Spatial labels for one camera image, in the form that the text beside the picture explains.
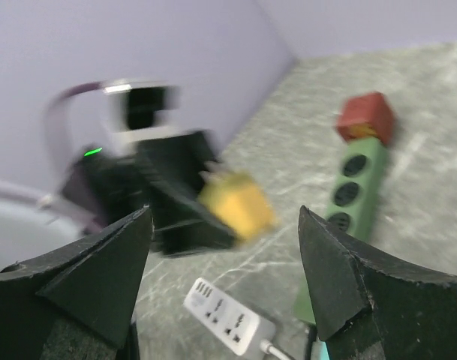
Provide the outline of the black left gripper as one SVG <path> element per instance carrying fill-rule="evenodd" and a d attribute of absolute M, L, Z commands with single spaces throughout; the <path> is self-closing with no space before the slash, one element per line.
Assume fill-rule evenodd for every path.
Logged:
<path fill-rule="evenodd" d="M 204 130 L 147 139 L 137 145 L 137 167 L 130 157 L 100 152 L 79 157 L 61 195 L 92 215 L 85 233 L 98 233 L 150 206 L 153 251 L 192 255 L 228 250 L 236 244 L 235 232 L 197 199 L 205 185 L 201 172 L 206 163 L 217 161 Z"/>

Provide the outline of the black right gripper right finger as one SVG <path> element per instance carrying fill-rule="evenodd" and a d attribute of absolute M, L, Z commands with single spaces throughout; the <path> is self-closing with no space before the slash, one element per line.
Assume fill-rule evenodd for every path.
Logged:
<path fill-rule="evenodd" d="M 318 335 L 331 359 L 457 360 L 457 276 L 385 253 L 305 206 L 298 231 Z"/>

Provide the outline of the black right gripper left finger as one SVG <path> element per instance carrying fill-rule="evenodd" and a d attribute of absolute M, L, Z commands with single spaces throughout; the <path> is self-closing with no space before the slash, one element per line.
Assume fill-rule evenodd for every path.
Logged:
<path fill-rule="evenodd" d="M 138 359 L 132 316 L 152 237 L 142 208 L 0 271 L 0 359 Z"/>

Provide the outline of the yellow plug adapter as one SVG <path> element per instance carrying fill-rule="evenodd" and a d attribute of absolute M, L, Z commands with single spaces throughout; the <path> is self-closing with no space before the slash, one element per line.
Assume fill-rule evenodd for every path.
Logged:
<path fill-rule="evenodd" d="M 205 184 L 198 201 L 235 233 L 237 247 L 255 241 L 278 225 L 261 186 L 247 172 L 200 172 Z"/>

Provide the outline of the green power strip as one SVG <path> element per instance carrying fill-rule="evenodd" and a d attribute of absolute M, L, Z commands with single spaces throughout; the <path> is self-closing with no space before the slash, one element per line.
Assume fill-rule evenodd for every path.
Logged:
<path fill-rule="evenodd" d="M 387 148 L 375 137 L 350 141 L 338 167 L 325 220 L 342 232 L 367 242 L 387 158 Z"/>

